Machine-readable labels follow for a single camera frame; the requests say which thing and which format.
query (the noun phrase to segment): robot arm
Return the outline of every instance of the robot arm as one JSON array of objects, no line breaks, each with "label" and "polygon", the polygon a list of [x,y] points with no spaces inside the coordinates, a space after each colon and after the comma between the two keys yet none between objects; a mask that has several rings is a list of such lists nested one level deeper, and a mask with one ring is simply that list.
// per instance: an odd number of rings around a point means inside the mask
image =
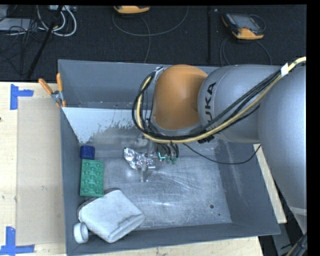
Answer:
[{"label": "robot arm", "polygon": [[306,196],[306,58],[289,65],[232,65],[209,75],[174,65],[155,84],[148,125],[141,85],[132,109],[137,128],[156,144],[220,140],[261,144],[281,193],[303,231]]}]

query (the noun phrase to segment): blue tape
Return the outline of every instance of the blue tape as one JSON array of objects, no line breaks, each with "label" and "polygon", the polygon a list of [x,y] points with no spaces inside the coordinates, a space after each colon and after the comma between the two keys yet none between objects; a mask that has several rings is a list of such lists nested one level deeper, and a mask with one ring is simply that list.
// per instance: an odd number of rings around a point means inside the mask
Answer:
[{"label": "blue tape", "polygon": [[33,90],[19,90],[19,87],[12,83],[10,94],[10,110],[16,110],[18,108],[18,97],[32,97],[33,95]]},{"label": "blue tape", "polygon": [[15,256],[16,254],[33,253],[35,245],[16,246],[16,229],[11,226],[5,228],[5,245],[0,248],[0,255]]}]

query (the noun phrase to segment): black device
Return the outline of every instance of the black device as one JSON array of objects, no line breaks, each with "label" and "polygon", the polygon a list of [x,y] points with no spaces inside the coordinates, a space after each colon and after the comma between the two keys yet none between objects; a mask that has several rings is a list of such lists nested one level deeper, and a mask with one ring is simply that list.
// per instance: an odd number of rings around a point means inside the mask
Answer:
[{"label": "black device", "polygon": [[264,37],[265,23],[261,18],[252,14],[224,13],[224,25],[240,40],[257,40]]}]

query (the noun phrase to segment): orange device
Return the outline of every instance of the orange device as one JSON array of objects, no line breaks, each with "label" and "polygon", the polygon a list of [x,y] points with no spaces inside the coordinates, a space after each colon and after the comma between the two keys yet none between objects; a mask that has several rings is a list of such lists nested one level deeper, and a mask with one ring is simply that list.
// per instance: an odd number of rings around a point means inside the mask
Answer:
[{"label": "orange device", "polygon": [[222,15],[224,25],[240,40],[257,40],[264,37],[266,25],[256,15],[225,13]]},{"label": "orange device", "polygon": [[113,8],[122,16],[136,16],[150,10],[149,5],[114,5]]}]

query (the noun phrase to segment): black floor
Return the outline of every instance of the black floor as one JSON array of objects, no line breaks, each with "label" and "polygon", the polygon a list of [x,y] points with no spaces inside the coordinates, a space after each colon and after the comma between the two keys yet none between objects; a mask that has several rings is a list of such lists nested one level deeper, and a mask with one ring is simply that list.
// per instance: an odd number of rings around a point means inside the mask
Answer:
[{"label": "black floor", "polygon": [[[54,12],[47,7],[39,5],[39,13],[49,26]],[[35,5],[18,5],[10,17],[35,19],[36,11]],[[240,44],[231,37],[224,47],[228,63],[283,65],[306,55],[307,5],[213,5],[210,9],[205,5],[151,6],[141,17],[131,19],[121,18],[113,6],[78,5],[74,12],[75,34],[50,36],[32,75],[30,69],[46,32],[36,29],[36,25],[29,33],[18,36],[2,31],[0,81],[37,81],[41,77],[54,82],[58,59],[226,65],[220,58],[221,44],[231,35],[221,19],[226,12],[257,15],[266,25],[259,43]],[[65,17],[67,25],[58,33],[63,34],[66,28],[69,33],[74,28],[67,12]],[[148,29],[152,36],[146,36]]]}]

